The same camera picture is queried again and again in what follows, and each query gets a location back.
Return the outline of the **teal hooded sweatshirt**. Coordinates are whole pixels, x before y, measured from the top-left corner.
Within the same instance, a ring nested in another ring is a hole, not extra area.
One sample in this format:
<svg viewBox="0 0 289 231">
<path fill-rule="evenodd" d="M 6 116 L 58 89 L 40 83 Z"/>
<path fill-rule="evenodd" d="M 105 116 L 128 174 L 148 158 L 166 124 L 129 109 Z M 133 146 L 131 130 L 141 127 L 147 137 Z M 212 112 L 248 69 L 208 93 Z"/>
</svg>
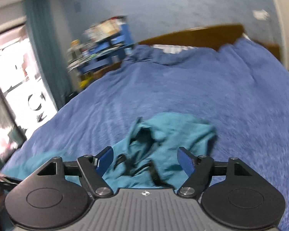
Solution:
<svg viewBox="0 0 289 231">
<path fill-rule="evenodd" d="M 111 189 L 155 188 L 151 168 L 164 185 L 178 189 L 187 178 L 177 161 L 178 148 L 207 155 L 216 137 L 213 124 L 189 114 L 159 113 L 150 119 L 139 117 L 127 126 L 123 119 L 108 116 L 60 113 L 33 133 L 2 173 L 25 179 L 52 157 L 74 161 L 111 146 L 114 157 L 103 175 Z"/>
</svg>

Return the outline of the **blue bed blanket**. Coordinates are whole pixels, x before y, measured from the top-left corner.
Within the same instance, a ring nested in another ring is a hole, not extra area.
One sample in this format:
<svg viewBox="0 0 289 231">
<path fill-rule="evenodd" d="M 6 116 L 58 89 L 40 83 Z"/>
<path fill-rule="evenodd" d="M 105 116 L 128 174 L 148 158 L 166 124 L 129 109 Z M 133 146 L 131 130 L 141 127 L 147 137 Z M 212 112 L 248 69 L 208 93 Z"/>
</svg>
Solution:
<svg viewBox="0 0 289 231">
<path fill-rule="evenodd" d="M 166 112 L 213 124 L 209 154 L 242 159 L 280 190 L 286 211 L 279 227 L 289 230 L 289 71 L 267 49 L 244 38 L 218 51 L 178 54 L 139 45 L 56 115 L 108 116 L 131 126 Z"/>
</svg>

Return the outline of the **bright window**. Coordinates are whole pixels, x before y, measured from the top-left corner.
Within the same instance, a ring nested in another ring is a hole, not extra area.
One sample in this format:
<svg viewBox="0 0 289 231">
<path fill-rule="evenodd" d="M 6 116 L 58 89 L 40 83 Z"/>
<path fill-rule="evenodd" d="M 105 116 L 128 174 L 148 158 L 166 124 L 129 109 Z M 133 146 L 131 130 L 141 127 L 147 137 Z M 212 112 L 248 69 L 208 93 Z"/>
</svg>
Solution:
<svg viewBox="0 0 289 231">
<path fill-rule="evenodd" d="M 7 161 L 56 112 L 26 26 L 0 33 L 0 159 Z"/>
</svg>

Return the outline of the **teal curtain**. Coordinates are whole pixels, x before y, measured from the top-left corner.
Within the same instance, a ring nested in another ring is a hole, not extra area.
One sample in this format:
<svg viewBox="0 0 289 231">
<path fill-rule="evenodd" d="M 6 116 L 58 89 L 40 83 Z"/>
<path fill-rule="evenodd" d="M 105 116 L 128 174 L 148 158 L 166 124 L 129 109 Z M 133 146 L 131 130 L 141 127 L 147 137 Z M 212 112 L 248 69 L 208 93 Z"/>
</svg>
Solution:
<svg viewBox="0 0 289 231">
<path fill-rule="evenodd" d="M 24 0 L 26 27 L 39 72 L 56 109 L 74 92 L 61 52 L 50 0 Z"/>
</svg>

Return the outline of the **striped pillow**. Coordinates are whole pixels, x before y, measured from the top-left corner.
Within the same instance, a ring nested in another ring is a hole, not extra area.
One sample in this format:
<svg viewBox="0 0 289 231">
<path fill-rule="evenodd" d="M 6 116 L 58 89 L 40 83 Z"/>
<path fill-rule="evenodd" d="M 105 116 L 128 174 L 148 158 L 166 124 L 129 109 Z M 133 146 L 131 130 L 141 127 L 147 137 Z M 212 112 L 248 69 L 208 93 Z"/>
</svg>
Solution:
<svg viewBox="0 0 289 231">
<path fill-rule="evenodd" d="M 161 49 L 164 53 L 169 53 L 169 54 L 178 54 L 182 51 L 195 49 L 195 47 L 193 46 L 163 45 L 163 44 L 154 44 L 153 47 L 155 49 Z"/>
</svg>

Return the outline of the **blue cluttered shelf unit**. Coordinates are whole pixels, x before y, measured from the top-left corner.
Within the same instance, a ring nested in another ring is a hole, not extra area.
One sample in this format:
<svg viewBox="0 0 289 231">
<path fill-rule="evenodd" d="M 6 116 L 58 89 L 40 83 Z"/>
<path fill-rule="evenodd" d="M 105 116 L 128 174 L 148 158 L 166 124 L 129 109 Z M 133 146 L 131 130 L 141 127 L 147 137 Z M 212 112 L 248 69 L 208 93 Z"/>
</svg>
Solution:
<svg viewBox="0 0 289 231">
<path fill-rule="evenodd" d="M 87 43 L 76 39 L 67 50 L 69 73 L 75 73 L 80 89 L 115 69 L 134 48 L 126 16 L 115 16 L 95 23 L 84 32 Z"/>
</svg>

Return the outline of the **white wall socket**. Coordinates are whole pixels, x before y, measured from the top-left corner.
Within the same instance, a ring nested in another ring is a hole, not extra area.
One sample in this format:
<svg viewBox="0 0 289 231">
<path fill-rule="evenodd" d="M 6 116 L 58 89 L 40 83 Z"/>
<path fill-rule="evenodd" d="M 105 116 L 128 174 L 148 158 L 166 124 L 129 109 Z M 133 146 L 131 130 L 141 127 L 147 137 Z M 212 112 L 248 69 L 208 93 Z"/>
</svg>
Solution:
<svg viewBox="0 0 289 231">
<path fill-rule="evenodd" d="M 270 18 L 270 14 L 264 9 L 253 10 L 253 16 L 255 19 L 260 20 L 260 21 L 266 21 Z"/>
</svg>

